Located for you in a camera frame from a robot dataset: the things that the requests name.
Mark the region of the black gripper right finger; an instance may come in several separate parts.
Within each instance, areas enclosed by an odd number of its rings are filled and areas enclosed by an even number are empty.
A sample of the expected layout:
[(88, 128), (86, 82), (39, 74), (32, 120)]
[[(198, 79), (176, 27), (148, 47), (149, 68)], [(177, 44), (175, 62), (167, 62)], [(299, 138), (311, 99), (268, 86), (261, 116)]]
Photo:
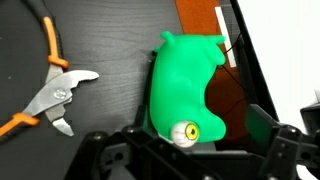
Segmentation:
[(303, 165), (320, 178), (319, 132), (306, 135), (300, 129), (273, 119), (257, 104), (250, 104), (246, 129), (265, 150), (258, 177), (263, 180), (297, 180), (296, 167)]

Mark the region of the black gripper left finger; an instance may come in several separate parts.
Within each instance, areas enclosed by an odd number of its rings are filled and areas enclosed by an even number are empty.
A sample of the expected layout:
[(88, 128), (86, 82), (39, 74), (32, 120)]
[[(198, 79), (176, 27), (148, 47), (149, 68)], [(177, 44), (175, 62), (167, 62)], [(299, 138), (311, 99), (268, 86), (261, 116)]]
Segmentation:
[(138, 180), (214, 180), (214, 173), (195, 157), (146, 132), (148, 108), (140, 106), (132, 125), (121, 134), (130, 147), (127, 169)]

